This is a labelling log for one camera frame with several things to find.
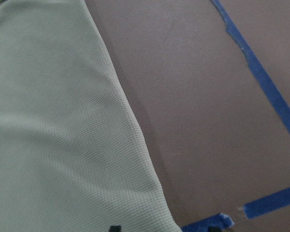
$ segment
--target torn tape edge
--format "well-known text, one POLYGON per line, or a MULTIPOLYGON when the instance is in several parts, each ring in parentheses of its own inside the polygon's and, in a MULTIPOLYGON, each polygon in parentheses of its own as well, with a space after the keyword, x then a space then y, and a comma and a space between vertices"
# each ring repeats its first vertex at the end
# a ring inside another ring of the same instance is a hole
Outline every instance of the torn tape edge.
POLYGON ((227 229, 235 225, 232 218, 220 213, 182 227, 183 232, 208 232, 208 227, 227 229))
POLYGON ((239 30, 236 28, 235 24, 232 22, 231 18, 228 16, 219 0, 211 0, 211 2, 223 18, 227 33, 243 51, 250 71, 259 82, 263 92, 274 107, 277 114, 280 116, 290 134, 290 107, 278 91, 265 69, 262 67, 261 63, 258 61, 256 55, 253 53, 239 30))
POLYGON ((244 212, 248 219, 253 219, 288 205, 290 205, 290 188, 245 204, 244 212))

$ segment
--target floor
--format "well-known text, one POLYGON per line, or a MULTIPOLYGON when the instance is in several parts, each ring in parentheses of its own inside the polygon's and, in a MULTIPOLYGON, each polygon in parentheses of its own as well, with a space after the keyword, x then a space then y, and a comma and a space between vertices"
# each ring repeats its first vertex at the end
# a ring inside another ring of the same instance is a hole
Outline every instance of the floor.
MULTIPOLYGON (((179 226, 290 187, 290 135, 210 0, 86 0, 179 226)), ((290 0, 221 0, 290 106, 290 0)), ((290 232, 290 206, 227 231, 290 232)))

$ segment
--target blue tape strip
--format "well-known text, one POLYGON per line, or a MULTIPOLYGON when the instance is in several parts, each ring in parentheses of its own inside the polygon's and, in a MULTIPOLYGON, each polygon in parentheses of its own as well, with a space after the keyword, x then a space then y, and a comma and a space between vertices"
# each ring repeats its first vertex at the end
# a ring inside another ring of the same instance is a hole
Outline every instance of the blue tape strip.
MULTIPOLYGON (((290 205, 290 188, 273 193, 244 205, 244 212, 248 219, 256 218, 279 208, 290 205)), ((234 225, 231 217, 217 214, 201 221, 182 227, 183 232, 207 232, 208 227, 230 228, 234 225)))
MULTIPOLYGON (((235 24, 231 21, 219 0, 211 0, 211 2, 215 5, 221 17, 223 18, 226 24, 227 33, 231 35, 231 37, 244 52, 250 71, 259 82, 263 92, 269 99, 270 103, 290 133, 289 106, 256 58, 253 51, 250 49, 241 33, 236 28, 235 24)), ((248 219, 252 219, 288 205, 290 205, 290 188, 245 204, 244 212, 248 219)), ((204 220, 194 222, 190 225, 182 227, 181 229, 183 232, 208 232, 208 227, 220 227, 221 229, 226 229, 233 225, 234 222, 228 215, 217 214, 204 220)))
POLYGON ((223 18, 226 24, 226 31, 234 41, 238 44, 241 50, 244 52, 248 67, 252 74, 255 76, 257 81, 259 82, 263 92, 269 99, 270 103, 280 116, 282 122, 285 124, 285 127, 290 133, 290 108, 279 93, 278 89, 276 88, 275 84, 272 82, 269 75, 266 73, 260 62, 258 61, 257 57, 250 49, 249 45, 241 35, 241 33, 236 28, 235 24, 232 22, 230 17, 228 16, 225 9, 222 7, 218 0, 211 0, 214 6, 218 9, 221 17, 223 18))
POLYGON ((202 221, 182 227, 183 232, 208 232, 208 227, 226 229, 234 225, 232 219, 226 214, 217 214, 202 221))
POLYGON ((290 205, 290 188, 244 205, 247 218, 252 219, 290 205))

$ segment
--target waffle knit fabric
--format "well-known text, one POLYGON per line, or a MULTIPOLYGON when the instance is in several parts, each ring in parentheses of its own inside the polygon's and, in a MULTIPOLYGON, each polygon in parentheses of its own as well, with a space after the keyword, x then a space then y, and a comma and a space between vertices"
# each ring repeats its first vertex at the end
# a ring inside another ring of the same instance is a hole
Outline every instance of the waffle knit fabric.
POLYGON ((0 1, 0 232, 181 232, 84 0, 0 1))

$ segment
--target blue painter's tape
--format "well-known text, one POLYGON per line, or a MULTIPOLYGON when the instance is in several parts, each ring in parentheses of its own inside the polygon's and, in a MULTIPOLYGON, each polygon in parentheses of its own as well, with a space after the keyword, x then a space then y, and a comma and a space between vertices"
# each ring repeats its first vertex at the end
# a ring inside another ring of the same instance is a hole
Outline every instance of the blue painter's tape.
POLYGON ((252 219, 290 205, 290 188, 244 205, 247 218, 252 219))
POLYGON ((226 24, 226 31, 237 45, 241 48, 244 52, 248 67, 252 74, 255 76, 257 81, 259 82, 263 92, 267 96, 268 100, 280 116, 282 122, 284 123, 285 127, 289 131, 290 134, 290 108, 279 93, 278 89, 276 88, 275 84, 272 82, 269 75, 266 73, 265 69, 262 67, 260 62, 258 61, 257 57, 250 49, 249 45, 236 28, 235 24, 232 22, 230 17, 228 16, 225 9, 222 7, 218 0, 211 0, 211 2, 215 5, 218 9, 221 17, 223 18, 226 24))
POLYGON ((216 214, 201 221, 182 227, 183 232, 208 232, 208 227, 226 229, 234 225, 232 219, 226 214, 216 214))

